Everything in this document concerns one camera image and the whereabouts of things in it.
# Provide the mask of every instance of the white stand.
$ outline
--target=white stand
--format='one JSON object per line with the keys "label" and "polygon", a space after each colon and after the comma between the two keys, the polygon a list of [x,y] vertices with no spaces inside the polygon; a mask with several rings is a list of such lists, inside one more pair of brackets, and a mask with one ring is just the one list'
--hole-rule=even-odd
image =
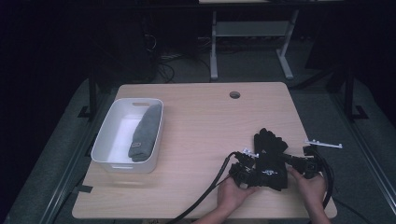
{"label": "white stand", "polygon": [[299,10],[294,10],[290,21],[217,21],[216,11],[212,21],[212,51],[210,52],[210,78],[218,79],[218,62],[216,57],[217,36],[285,36],[282,48],[276,50],[277,57],[287,79],[293,74],[285,58]]}

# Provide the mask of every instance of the white plastic bin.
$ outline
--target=white plastic bin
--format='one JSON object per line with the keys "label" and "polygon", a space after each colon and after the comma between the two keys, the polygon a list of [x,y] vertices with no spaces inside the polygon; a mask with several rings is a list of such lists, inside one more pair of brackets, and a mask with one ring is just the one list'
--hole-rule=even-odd
{"label": "white plastic bin", "polygon": [[[134,130],[150,105],[161,105],[161,121],[154,149],[146,161],[133,162],[128,157]],[[150,173],[157,165],[163,131],[163,102],[151,98],[122,98],[110,107],[92,149],[92,160],[109,172]]]}

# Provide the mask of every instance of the black cloth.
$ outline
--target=black cloth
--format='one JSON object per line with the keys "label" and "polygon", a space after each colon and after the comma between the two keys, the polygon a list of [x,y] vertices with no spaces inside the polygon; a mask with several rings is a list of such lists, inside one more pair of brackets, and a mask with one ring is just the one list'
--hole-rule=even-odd
{"label": "black cloth", "polygon": [[161,105],[151,105],[137,125],[128,152],[132,161],[146,161],[151,156],[160,127],[162,110]]}

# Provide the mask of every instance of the person's right hand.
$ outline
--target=person's right hand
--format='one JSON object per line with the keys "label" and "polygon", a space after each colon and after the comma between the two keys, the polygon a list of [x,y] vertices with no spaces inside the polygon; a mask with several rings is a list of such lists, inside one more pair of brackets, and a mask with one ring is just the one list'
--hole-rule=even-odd
{"label": "person's right hand", "polygon": [[311,179],[305,179],[294,168],[288,168],[289,173],[296,179],[297,188],[304,200],[304,206],[312,223],[330,223],[323,210],[323,198],[326,192],[326,181],[317,174]]}

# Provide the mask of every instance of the person's left hand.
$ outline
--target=person's left hand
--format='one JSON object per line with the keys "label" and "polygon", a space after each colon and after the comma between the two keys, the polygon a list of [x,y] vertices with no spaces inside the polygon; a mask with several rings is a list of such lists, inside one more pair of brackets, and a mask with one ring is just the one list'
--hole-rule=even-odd
{"label": "person's left hand", "polygon": [[233,178],[228,177],[219,185],[218,209],[224,209],[224,211],[231,214],[235,209],[242,205],[249,195],[259,189],[259,187],[240,189],[236,186],[235,182],[233,182]]}

